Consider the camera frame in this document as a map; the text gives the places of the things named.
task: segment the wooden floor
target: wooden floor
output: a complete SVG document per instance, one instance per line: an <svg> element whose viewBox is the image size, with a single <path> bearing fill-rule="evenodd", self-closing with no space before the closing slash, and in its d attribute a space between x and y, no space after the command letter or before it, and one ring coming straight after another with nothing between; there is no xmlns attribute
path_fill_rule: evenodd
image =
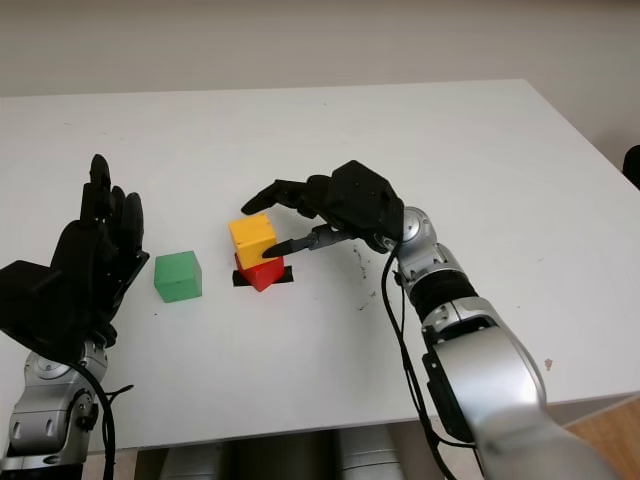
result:
<svg viewBox="0 0 640 480"><path fill-rule="evenodd" d="M624 480L640 479L640 399L578 422L569 431L593 445Z"/></svg>

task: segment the black cable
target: black cable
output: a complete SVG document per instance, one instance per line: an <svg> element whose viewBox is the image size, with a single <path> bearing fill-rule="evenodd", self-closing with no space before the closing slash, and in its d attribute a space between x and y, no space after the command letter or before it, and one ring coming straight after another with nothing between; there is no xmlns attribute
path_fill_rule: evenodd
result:
<svg viewBox="0 0 640 480"><path fill-rule="evenodd" d="M91 387L95 390L98 400L102 404L102 439L104 440L104 472L103 480L113 480L113 468L116 463L116 427L113 421L113 412L111 411L111 403L106 393L102 389L100 382L93 374L83 365L76 362L68 362L71 368L82 375Z"/></svg>
<svg viewBox="0 0 640 480"><path fill-rule="evenodd" d="M404 301L404 289L400 284L400 295L402 295L402 320L400 321L400 333L402 333L402 341L404 342L404 318L405 318L405 301Z"/></svg>
<svg viewBox="0 0 640 480"><path fill-rule="evenodd" d="M111 405L113 404L113 401L116 399L118 395L128 392L132 388L133 388L133 385L127 385L126 387L122 387L121 389L116 390L115 392L106 392L105 395L109 397L109 407L111 407ZM107 424L106 424L106 417L104 415L102 416L102 443L104 443L105 445L107 444Z"/></svg>
<svg viewBox="0 0 640 480"><path fill-rule="evenodd" d="M456 477L451 473L449 467L442 459L442 455L440 455L440 451L438 450L439 439L436 433L433 431L433 427L431 425L431 421L429 420L429 416L427 415L427 409L424 405L424 399L422 397L422 391L420 389L420 385L418 383L418 379L416 377L416 372L413 369L413 364L411 363L411 358L409 357L409 352L407 351L407 347L404 343L404 339L402 336L402 332L398 327L398 322L396 321L395 315L391 310L391 304L389 303L389 295L387 293L387 278L389 276L389 270L391 269L391 264L393 260L398 256L398 250L400 250L400 242L396 243L396 246L391 251L391 255L387 259L387 262L384 265L384 269L382 270L382 280L381 280L381 291L382 291L382 300L384 302L384 307L387 311L387 315L389 315L389 319L391 321L391 326L393 327L393 331L396 334L396 338L400 345L400 353L402 356L402 364L405 367L405 370L410 379L410 384L413 385L413 389L416 394L416 400L418 404L418 417L420 418L420 424L422 425L422 429L424 430L425 437L427 438L427 443L429 444L429 448L431 449L431 453L433 454L433 458L438 465L438 468L445 476L447 480L457 480Z"/></svg>
<svg viewBox="0 0 640 480"><path fill-rule="evenodd" d="M105 395L107 397L111 397L109 398L109 405L111 405L113 403L113 401L116 399L116 397L122 393L128 392L129 390L131 390L134 386L133 385L127 385L126 387L122 387L119 390L116 390L115 392L106 392Z"/></svg>
<svg viewBox="0 0 640 480"><path fill-rule="evenodd" d="M484 478L484 469L482 468L482 462L480 461L480 455L478 455L478 449L473 449L473 456L476 457L476 462L478 463L478 468L480 469L480 475Z"/></svg>
<svg viewBox="0 0 640 480"><path fill-rule="evenodd" d="M385 265L385 270L383 270L382 273L382 298L383 301L385 303L385 308L387 309L387 313L389 314L389 319L391 320L391 324L394 328L394 331L396 331L396 335L397 335L397 329L398 329L398 322L395 319L395 316L393 315L393 311L391 310L391 305L389 303L389 298L387 295L387 290L386 290L386 285L387 285L387 275L388 275L388 269L387 269L387 265L391 266L391 263L393 262L394 258L397 257L397 246L396 248L394 248L394 250L391 252L391 255L387 261L387 264ZM445 475L445 477L447 479L449 478L453 478L455 479L455 477L453 476L453 474L451 473L451 471L448 470L448 467L446 466L446 464L444 463L444 460L442 459L442 456L440 454L440 451L438 450L438 444L439 443L443 443L445 445L449 445L451 447L455 447L455 448L467 448L467 449L471 449L473 451L473 455L476 458L476 462L478 463L478 468L480 469L480 473L482 474L482 476L484 477L484 470L482 468L482 464L480 462L480 458L478 456L478 450L475 444L473 443L457 443L457 442L452 442L449 440L446 440L444 438L442 438L440 435L438 435L434 430L433 430L433 425L431 424L431 421L429 420L429 416L427 415L427 411L426 411L426 407L424 405L424 399L422 398L422 392L420 391L420 387L417 384L417 379L415 376L415 371L413 370L413 364L411 363L411 359L408 357L408 351L406 348L406 344L404 343L404 326L405 326L405 293L404 293L404 289L402 288L402 285L400 285L400 294L402 295L402 319L401 319L401 326L400 326L400 335L398 338L398 341L400 343L400 351L402 353L402 357L403 357L403 368L404 368L404 372L405 372L405 376L407 378L407 384L409 386L409 392L411 393L411 400L413 401L413 406L416 408L416 411L418 412L418 417L420 418L420 423L422 424L422 428L425 430L425 436L427 437L427 441L429 443L429 447L431 448L431 451L433 453L433 456L436 460L436 463L438 464L438 467L441 469L442 473Z"/></svg>
<svg viewBox="0 0 640 480"><path fill-rule="evenodd" d="M405 325L405 317L406 317L406 309L405 309L405 294L404 289L401 284L398 284L400 287L400 295L402 296L402 319L400 320L400 333L402 334L402 341L404 342L404 325ZM411 384L411 380L409 378L409 372L406 366L404 366L405 377L407 378L407 384L409 385L409 392L411 393L411 400L413 401L413 406L416 408L416 411L419 412L418 402L416 401L416 394L413 390L413 385ZM435 431L434 434L438 437L438 441L440 443L444 443L445 445L449 445L450 447L456 448L476 448L473 443L457 443L452 442L450 440L446 440L438 435Z"/></svg>

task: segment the stacked blocks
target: stacked blocks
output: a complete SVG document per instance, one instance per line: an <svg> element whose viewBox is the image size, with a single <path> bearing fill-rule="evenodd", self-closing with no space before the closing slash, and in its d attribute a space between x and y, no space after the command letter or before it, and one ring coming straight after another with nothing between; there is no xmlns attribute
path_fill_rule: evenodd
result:
<svg viewBox="0 0 640 480"><path fill-rule="evenodd" d="M264 213L229 224L238 271L259 292L284 275L284 259L262 258L276 244L276 232Z"/></svg>
<svg viewBox="0 0 640 480"><path fill-rule="evenodd" d="M156 257L156 290L166 302L202 296L202 270L194 252Z"/></svg>

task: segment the red cube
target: red cube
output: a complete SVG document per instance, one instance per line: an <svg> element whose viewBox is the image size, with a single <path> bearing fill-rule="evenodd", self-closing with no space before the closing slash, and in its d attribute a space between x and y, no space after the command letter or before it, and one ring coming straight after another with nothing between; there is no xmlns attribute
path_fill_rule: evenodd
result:
<svg viewBox="0 0 640 480"><path fill-rule="evenodd" d="M267 288L272 283L280 280L282 275L284 275L283 257L278 257L271 262L262 263L245 270L242 268L240 260L238 260L238 255L236 254L234 256L236 257L236 265L238 266L238 271L244 278L247 279L247 281L251 285L253 285L253 288L258 290L259 292Z"/></svg>

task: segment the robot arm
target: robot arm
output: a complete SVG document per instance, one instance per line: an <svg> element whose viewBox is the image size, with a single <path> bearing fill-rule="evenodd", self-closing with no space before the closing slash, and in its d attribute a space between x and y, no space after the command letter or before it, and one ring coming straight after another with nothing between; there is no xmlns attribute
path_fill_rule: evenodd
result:
<svg viewBox="0 0 640 480"><path fill-rule="evenodd" d="M116 340L110 322L149 255L142 251L140 197L111 188L100 155L90 176L80 219L62 232L50 266L19 260L0 270L0 329L32 350L0 461L2 480L80 479L98 418L95 396L108 404L99 382L105 349ZM104 419L113 432L113 418ZM115 439L103 438L107 452L115 451ZM107 476L112 467L106 459Z"/></svg>
<svg viewBox="0 0 640 480"><path fill-rule="evenodd" d="M328 225L324 234L316 229L306 239L270 248L265 258L356 237L375 251L397 254L403 289L422 322L431 397L446 431L475 442L487 478L618 478L551 419L542 378L525 347L438 243L427 215L405 208L384 178L351 161L306 184L276 180L242 211L253 214L275 203L309 218L319 215Z"/></svg>
<svg viewBox="0 0 640 480"><path fill-rule="evenodd" d="M422 321L429 392L447 432L475 442L487 478L618 478L548 415L529 352L437 242L427 215L406 208L403 232L398 264Z"/></svg>

